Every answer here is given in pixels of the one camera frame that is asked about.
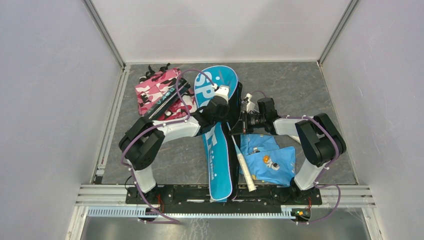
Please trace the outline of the blue sport racket bag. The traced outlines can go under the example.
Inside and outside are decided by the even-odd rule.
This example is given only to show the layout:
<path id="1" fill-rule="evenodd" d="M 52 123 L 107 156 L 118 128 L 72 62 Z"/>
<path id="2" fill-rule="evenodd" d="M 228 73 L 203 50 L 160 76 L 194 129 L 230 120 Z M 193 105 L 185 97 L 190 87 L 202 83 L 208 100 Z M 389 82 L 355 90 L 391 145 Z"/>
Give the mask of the blue sport racket bag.
<path id="1" fill-rule="evenodd" d="M 199 73 L 194 82 L 194 97 L 196 106 L 206 106 L 212 99 L 213 88 L 207 78 L 218 86 L 229 87 L 229 107 L 228 123 L 230 128 L 233 127 L 239 119 L 241 111 L 241 93 L 243 85 L 239 83 L 236 72 L 229 66 L 215 65 L 205 68 L 205 75 Z M 213 202 L 227 202 L 234 197 L 234 193 L 230 193 L 230 183 L 227 173 L 227 150 L 226 140 L 223 133 L 222 124 L 226 122 L 218 122 L 211 130 L 202 135 L 205 156 L 208 167 L 208 184 L 209 195 Z M 238 183 L 238 161 L 236 158 L 232 160 L 235 163 L 233 171 L 235 172 L 236 183 Z"/>

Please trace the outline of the blue badminton racket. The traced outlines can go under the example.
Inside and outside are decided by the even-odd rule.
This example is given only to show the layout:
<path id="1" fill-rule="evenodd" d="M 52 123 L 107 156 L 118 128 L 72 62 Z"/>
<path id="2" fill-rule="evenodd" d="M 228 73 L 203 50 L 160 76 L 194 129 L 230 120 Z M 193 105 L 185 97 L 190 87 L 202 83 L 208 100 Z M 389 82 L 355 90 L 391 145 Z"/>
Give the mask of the blue badminton racket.
<path id="1" fill-rule="evenodd" d="M 256 191 L 257 188 L 251 177 L 246 159 L 242 154 L 241 149 L 237 145 L 237 141 L 235 140 L 234 135 L 230 133 L 230 124 L 228 122 L 223 123 L 221 128 L 225 136 L 225 149 L 227 152 L 226 172 L 228 173 L 228 182 L 230 183 L 230 194 L 235 192 L 235 186 L 237 185 L 235 176 L 236 171 L 233 171 L 233 167 L 235 167 L 236 165 L 234 162 L 232 162 L 232 160 L 234 160 L 235 158 L 238 162 L 238 169 L 242 170 L 248 191 Z"/>

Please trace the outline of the black shuttlecock tube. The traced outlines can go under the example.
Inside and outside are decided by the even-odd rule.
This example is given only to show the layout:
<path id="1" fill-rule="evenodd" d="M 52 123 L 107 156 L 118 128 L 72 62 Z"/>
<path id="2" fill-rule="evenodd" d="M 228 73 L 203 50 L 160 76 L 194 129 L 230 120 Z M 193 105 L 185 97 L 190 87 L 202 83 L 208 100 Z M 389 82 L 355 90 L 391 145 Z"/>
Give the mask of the black shuttlecock tube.
<path id="1" fill-rule="evenodd" d="M 172 78 L 157 83 L 139 95 L 139 113 L 150 120 L 171 120 L 184 115 L 184 104 L 179 95 L 190 92 L 190 84 L 181 79 Z"/>

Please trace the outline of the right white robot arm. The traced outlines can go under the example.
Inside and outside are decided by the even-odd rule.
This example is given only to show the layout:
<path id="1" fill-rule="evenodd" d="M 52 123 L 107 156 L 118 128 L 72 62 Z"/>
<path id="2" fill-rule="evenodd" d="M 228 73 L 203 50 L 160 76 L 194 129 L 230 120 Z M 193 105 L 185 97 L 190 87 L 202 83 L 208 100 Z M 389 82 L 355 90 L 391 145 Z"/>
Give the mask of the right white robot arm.
<path id="1" fill-rule="evenodd" d="M 251 102 L 247 98 L 244 102 L 238 121 L 229 130 L 230 135 L 246 135 L 263 128 L 274 136 L 299 138 L 305 161 L 290 180 L 288 196 L 293 203 L 302 204 L 309 198 L 309 193 L 318 187 L 324 171 L 346 152 L 347 145 L 342 135 L 326 113 L 281 116 L 271 97 L 259 99 L 258 110 L 250 107 Z"/>

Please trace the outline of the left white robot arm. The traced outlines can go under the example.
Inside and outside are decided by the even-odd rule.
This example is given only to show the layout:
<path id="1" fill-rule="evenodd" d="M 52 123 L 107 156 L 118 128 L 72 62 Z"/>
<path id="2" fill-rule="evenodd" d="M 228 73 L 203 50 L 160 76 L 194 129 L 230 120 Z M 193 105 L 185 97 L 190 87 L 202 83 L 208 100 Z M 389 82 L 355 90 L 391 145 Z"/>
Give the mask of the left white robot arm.
<path id="1" fill-rule="evenodd" d="M 122 151 L 122 164 L 129 168 L 134 177 L 139 199 L 145 204 L 151 204 L 157 198 L 152 163 L 162 144 L 205 135 L 217 123 L 226 121 L 229 111 L 228 100 L 215 96 L 188 118 L 153 121 L 148 117 L 140 117 L 118 144 Z"/>

